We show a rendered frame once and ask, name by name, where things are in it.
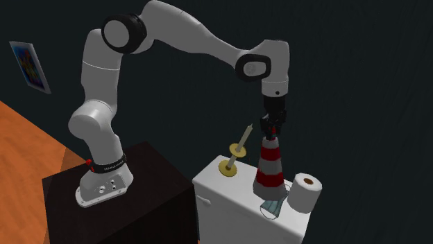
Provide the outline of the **red and white lighthouse figure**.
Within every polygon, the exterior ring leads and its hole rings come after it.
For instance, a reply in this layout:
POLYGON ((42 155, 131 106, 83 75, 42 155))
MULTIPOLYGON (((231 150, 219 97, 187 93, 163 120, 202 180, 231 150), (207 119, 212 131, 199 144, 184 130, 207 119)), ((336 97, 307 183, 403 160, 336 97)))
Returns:
POLYGON ((253 193, 263 200, 279 200, 286 195, 279 141, 276 129, 261 143, 260 159, 253 182, 253 193))

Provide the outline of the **candle in brass holder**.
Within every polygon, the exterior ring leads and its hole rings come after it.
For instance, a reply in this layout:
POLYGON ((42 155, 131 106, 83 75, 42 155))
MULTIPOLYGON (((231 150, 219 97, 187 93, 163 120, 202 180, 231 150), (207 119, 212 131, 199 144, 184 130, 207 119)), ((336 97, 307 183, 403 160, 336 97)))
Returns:
POLYGON ((249 135, 253 131, 253 124, 246 127, 241 139, 238 143, 232 143, 229 146, 229 151, 231 153, 230 159, 221 160, 219 163, 219 172, 226 177, 233 177, 237 174, 237 167, 235 161, 238 158, 246 156, 246 148, 244 147, 249 135))

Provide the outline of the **white toilet paper roll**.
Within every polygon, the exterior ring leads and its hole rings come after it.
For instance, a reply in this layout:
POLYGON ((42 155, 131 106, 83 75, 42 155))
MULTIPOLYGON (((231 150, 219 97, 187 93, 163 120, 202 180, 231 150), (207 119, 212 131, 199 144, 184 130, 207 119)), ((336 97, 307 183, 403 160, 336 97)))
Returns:
POLYGON ((312 175, 298 173, 287 196, 289 206, 302 214, 311 213, 321 194, 323 185, 312 175))

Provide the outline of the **blue face mask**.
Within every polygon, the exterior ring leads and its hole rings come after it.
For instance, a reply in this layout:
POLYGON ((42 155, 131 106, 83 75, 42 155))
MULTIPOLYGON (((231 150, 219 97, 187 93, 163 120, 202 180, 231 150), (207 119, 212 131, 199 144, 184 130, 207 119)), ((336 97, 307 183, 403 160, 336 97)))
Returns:
POLYGON ((290 186, 288 184, 285 185, 286 193, 285 195, 280 198, 279 200, 265 200, 260 205, 260 213, 269 220, 275 220, 279 217, 282 204, 287 199, 288 193, 290 191, 290 186))

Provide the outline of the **white toilet tank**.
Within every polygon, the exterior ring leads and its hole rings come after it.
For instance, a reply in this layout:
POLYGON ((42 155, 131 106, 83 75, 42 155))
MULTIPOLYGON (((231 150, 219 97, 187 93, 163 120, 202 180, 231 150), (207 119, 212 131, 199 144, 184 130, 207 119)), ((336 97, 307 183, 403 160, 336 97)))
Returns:
POLYGON ((257 169, 236 161, 237 174, 226 177, 219 171, 223 160, 217 156, 192 180, 200 244, 301 244, 309 214, 286 200, 278 217, 261 209, 264 201, 253 193, 257 169))

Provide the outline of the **dark robot stand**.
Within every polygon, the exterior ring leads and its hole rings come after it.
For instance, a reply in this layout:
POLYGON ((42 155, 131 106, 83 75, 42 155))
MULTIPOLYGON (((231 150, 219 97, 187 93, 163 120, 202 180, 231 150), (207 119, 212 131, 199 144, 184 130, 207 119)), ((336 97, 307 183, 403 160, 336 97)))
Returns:
POLYGON ((50 244, 198 244, 192 182, 147 142, 125 153, 127 192, 88 208, 75 198, 86 165, 42 179, 50 244))

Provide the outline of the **colourful framed wall picture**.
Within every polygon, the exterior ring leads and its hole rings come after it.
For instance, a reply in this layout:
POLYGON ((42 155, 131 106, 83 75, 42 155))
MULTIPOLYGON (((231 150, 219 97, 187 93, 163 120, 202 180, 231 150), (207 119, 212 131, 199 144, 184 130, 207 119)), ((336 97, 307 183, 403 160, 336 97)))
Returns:
POLYGON ((10 41, 11 49, 29 87, 50 94, 48 82, 31 43, 10 41))

